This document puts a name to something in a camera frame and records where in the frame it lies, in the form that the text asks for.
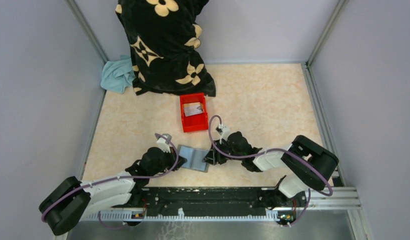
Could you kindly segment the grey card holder wallet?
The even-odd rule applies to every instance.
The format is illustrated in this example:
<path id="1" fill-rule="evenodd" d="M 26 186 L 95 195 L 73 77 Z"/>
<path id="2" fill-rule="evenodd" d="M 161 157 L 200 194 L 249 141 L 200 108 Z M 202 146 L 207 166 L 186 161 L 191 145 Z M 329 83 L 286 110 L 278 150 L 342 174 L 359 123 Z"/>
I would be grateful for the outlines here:
<path id="1" fill-rule="evenodd" d="M 180 156 L 186 159 L 186 162 L 181 166 L 182 168 L 204 173 L 208 171 L 208 163 L 204 161 L 208 150 L 179 145 L 178 151 Z"/>

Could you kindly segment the red plastic bin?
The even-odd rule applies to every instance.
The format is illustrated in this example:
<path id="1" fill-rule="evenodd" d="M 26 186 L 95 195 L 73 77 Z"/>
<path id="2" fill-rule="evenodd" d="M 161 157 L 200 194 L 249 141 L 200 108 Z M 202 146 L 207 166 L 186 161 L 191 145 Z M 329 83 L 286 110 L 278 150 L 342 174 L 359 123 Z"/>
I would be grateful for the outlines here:
<path id="1" fill-rule="evenodd" d="M 180 96 L 181 124 L 184 133 L 207 130 L 209 127 L 204 93 Z"/>

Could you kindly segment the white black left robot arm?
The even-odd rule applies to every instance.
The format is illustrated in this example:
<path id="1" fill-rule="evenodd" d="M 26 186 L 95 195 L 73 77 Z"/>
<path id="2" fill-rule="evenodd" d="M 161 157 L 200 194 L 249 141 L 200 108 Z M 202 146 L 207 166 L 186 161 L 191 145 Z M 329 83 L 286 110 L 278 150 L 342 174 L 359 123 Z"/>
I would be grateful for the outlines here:
<path id="1" fill-rule="evenodd" d="M 149 181 L 178 170 L 186 162 L 173 147 L 169 152 L 151 147 L 141 159 L 114 176 L 93 181 L 68 177 L 39 205 L 41 220 L 58 236 L 69 232 L 82 218 L 99 211 L 145 208 L 147 200 L 142 190 Z"/>

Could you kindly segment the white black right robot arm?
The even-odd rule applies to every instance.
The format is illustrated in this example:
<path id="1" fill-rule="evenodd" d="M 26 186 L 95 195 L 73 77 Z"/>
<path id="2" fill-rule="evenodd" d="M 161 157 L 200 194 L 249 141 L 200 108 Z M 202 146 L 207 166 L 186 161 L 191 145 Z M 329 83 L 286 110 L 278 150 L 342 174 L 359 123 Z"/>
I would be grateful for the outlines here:
<path id="1" fill-rule="evenodd" d="M 256 148 L 237 131 L 211 141 L 213 165 L 228 160 L 241 161 L 250 172 L 265 172 L 275 168 L 288 168 L 291 174 L 282 178 L 274 192 L 275 202 L 287 206 L 294 196 L 305 190 L 315 190 L 326 196 L 333 194 L 328 180 L 339 164 L 338 157 L 304 135 L 298 135 L 284 148 Z"/>

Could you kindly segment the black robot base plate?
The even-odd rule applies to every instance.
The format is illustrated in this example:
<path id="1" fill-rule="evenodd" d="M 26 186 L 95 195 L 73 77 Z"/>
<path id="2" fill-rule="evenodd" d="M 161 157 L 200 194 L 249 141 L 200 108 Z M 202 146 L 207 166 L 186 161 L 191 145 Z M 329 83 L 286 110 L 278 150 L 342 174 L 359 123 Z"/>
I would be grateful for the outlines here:
<path id="1" fill-rule="evenodd" d="M 274 188 L 262 187 L 149 187 L 137 190 L 119 208 L 146 209 L 146 215 L 175 216 L 182 209 L 187 217 L 263 217 L 267 210 L 304 207 L 304 192 L 286 198 Z"/>

